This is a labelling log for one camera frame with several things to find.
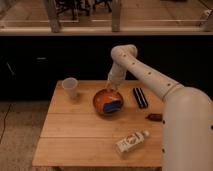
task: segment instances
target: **white cup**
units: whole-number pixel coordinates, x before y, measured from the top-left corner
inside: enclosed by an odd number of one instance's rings
[[[62,81],[62,87],[70,98],[75,99],[78,96],[78,80],[74,77],[65,78]]]

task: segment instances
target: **wooden table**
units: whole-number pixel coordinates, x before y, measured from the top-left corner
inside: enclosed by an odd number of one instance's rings
[[[79,99],[71,100],[58,81],[34,155],[34,166],[162,166],[162,124],[145,119],[149,113],[162,113],[161,100],[139,81],[125,81],[119,87],[123,108],[113,117],[101,117],[92,100],[105,84],[106,81],[80,80]],[[143,88],[149,103],[147,109],[139,109],[133,87]],[[115,143],[141,130],[148,130],[150,137],[121,158]]]

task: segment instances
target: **bottle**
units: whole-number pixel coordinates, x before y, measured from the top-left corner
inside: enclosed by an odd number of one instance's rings
[[[120,155],[135,149],[145,138],[149,137],[148,131],[135,132],[116,143],[116,149]]]

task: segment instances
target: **glass window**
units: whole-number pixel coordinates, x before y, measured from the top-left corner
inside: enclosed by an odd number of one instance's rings
[[[212,9],[212,0],[0,0],[0,29],[125,34],[161,28],[193,31],[207,23],[206,30],[213,31]]]

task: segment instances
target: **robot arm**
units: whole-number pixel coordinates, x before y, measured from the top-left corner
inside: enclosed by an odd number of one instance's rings
[[[114,47],[108,82],[118,86],[130,71],[165,103],[163,171],[213,170],[213,103],[202,91],[184,87],[136,59],[134,45]]]
[[[162,100],[169,92],[183,87],[177,81],[138,61],[137,49],[133,45],[116,46],[112,49],[111,56],[114,63],[108,81],[114,86],[120,85],[125,80],[128,70]]]

